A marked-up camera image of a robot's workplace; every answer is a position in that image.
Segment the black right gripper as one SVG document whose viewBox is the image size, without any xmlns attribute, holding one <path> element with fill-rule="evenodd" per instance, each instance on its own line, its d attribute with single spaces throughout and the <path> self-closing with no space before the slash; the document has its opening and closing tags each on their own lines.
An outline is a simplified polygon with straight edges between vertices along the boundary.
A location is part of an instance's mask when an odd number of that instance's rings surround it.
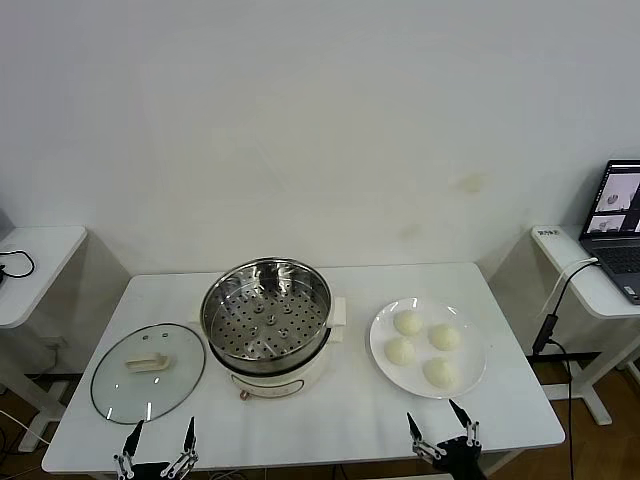
<svg viewBox="0 0 640 480">
<path fill-rule="evenodd" d="M 437 446 L 424 440 L 413 417 L 407 412 L 412 451 L 421 459 L 434 459 L 432 461 L 433 467 L 440 472 L 451 475 L 454 480 L 484 480 L 484 473 L 478 464 L 481 454 L 479 422 L 473 421 L 453 399 L 449 399 L 448 403 L 465 429 L 466 437 L 459 436 L 440 442 L 438 447 L 444 451 L 444 454 L 441 454 Z"/>
</svg>

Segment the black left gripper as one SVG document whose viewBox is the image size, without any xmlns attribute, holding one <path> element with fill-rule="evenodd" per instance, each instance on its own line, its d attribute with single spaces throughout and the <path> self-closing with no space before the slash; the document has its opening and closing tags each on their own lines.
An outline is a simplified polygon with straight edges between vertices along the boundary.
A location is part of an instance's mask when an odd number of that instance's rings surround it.
<svg viewBox="0 0 640 480">
<path fill-rule="evenodd" d="M 162 480 L 164 478 L 186 478 L 199 460 L 196 451 L 195 417 L 192 416 L 186 431 L 183 450 L 168 466 L 167 462 L 134 463 L 144 421 L 137 422 L 126 438 L 120 453 L 113 455 L 118 478 L 133 480 Z"/>
</svg>

